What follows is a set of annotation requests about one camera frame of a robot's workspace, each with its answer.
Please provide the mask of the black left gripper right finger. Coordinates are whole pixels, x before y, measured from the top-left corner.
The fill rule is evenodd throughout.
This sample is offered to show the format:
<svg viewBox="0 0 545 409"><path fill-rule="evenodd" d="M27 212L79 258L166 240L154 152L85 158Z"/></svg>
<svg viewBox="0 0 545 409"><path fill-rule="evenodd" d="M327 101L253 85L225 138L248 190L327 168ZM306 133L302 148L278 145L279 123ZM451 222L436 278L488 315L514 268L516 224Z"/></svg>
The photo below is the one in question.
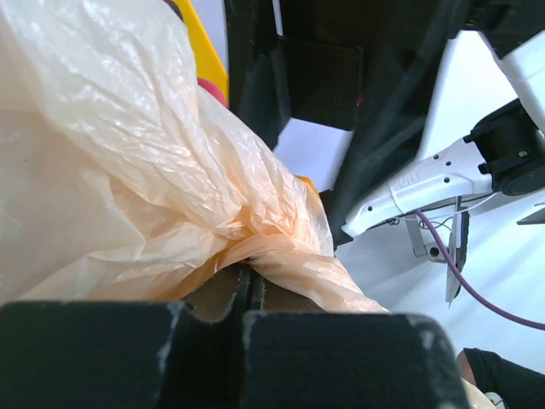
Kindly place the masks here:
<svg viewBox="0 0 545 409"><path fill-rule="evenodd" d="M242 277L244 408L466 408L448 337L419 314L265 309Z"/></svg>

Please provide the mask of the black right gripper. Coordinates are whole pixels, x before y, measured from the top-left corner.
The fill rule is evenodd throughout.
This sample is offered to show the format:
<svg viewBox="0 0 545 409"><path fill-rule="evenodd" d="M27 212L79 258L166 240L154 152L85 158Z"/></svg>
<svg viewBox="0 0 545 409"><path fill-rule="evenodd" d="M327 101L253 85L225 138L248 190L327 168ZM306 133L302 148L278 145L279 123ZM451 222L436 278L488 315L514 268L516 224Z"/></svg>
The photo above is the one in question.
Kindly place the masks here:
<svg viewBox="0 0 545 409"><path fill-rule="evenodd" d="M461 1L227 1L231 111L268 147L292 118L352 138L325 212L349 212L417 155Z"/></svg>

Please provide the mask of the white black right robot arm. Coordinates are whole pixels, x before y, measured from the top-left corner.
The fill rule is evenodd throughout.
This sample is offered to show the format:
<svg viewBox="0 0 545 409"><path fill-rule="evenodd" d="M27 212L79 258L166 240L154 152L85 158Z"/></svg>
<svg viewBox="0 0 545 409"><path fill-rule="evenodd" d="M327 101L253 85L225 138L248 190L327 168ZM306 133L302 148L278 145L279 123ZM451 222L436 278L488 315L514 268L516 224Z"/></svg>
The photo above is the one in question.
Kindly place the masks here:
<svg viewBox="0 0 545 409"><path fill-rule="evenodd" d="M337 245L396 216L544 186L541 1L227 1L231 111L268 147L292 119L352 133L324 194ZM416 159L447 44L477 32L516 98Z"/></svg>

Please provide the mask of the translucent orange plastic bag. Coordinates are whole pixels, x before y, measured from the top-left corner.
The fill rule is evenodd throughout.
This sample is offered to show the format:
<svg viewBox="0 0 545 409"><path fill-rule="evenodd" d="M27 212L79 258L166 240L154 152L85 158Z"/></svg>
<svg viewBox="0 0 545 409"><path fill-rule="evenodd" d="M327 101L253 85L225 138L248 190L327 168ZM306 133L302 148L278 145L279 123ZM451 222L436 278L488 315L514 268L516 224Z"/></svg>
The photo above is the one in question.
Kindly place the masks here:
<svg viewBox="0 0 545 409"><path fill-rule="evenodd" d="M1 299L178 299L246 261L381 312L318 195L198 85L162 1L1 4Z"/></svg>

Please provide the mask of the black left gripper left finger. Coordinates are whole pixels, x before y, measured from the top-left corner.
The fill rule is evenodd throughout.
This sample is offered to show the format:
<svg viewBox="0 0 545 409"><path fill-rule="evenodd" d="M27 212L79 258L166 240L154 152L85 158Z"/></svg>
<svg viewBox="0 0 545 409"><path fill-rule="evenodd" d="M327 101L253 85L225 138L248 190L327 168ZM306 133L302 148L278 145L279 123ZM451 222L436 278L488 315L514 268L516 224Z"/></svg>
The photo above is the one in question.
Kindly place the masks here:
<svg viewBox="0 0 545 409"><path fill-rule="evenodd" d="M170 302L4 305L2 407L237 407L251 281L234 266Z"/></svg>

